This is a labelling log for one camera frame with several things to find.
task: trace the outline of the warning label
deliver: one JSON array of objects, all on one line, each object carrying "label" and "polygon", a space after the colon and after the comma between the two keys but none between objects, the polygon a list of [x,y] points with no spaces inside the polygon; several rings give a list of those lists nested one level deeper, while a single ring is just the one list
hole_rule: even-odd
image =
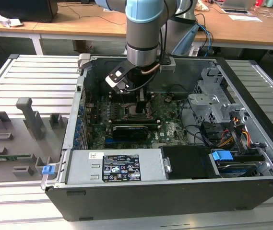
[{"label": "warning label", "polygon": [[104,182],[141,181],[138,155],[103,156]]}]

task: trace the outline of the metal slotted platform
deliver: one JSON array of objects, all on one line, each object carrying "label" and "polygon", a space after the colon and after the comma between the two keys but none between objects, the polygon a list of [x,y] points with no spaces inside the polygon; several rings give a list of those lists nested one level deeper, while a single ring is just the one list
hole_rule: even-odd
[{"label": "metal slotted platform", "polygon": [[[251,65],[249,61],[228,60],[227,63],[273,123],[273,80],[258,65]],[[239,102],[233,90],[230,87],[228,90]]]},{"label": "metal slotted platform", "polygon": [[[273,121],[273,86],[267,75],[247,61],[228,61],[247,89]],[[0,70],[0,111],[22,117],[15,108],[19,97],[32,97],[33,108],[48,116],[69,117],[78,75],[77,57],[20,55]],[[12,230],[267,230],[273,229],[273,198],[251,211],[180,216],[67,222],[50,202],[39,181],[0,184],[0,228]]]},{"label": "metal slotted platform", "polygon": [[16,108],[19,97],[31,97],[41,117],[62,113],[69,117],[78,69],[77,57],[20,55],[0,70],[0,111],[23,117]]}]

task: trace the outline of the blue cable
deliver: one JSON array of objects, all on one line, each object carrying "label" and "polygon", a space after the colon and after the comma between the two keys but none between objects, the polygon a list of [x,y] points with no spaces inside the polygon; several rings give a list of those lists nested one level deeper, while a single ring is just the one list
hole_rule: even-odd
[{"label": "blue cable", "polygon": [[208,52],[209,52],[209,49],[211,48],[211,37],[210,37],[210,34],[209,34],[209,32],[202,26],[202,25],[200,25],[200,24],[197,24],[200,28],[202,28],[202,30],[208,35],[208,37],[209,37],[209,46],[208,46],[208,50],[207,50],[207,52],[205,53],[205,57],[208,55]]}]

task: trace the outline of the blue latch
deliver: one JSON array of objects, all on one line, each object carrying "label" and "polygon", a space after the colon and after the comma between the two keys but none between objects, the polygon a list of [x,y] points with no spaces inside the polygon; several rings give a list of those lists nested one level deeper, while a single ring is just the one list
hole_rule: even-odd
[{"label": "blue latch", "polygon": [[216,150],[212,153],[212,156],[215,161],[232,161],[233,156],[228,150]]},{"label": "blue latch", "polygon": [[43,175],[54,175],[55,174],[55,165],[46,165],[42,168]]}]

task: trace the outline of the motherboard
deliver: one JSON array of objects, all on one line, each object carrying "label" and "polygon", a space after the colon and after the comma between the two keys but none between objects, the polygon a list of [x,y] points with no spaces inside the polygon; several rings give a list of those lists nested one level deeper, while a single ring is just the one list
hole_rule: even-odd
[{"label": "motherboard", "polygon": [[180,121],[180,102],[169,93],[152,94],[142,113],[136,104],[113,102],[100,97],[88,104],[89,149],[156,149],[164,145],[186,145],[186,130]]}]

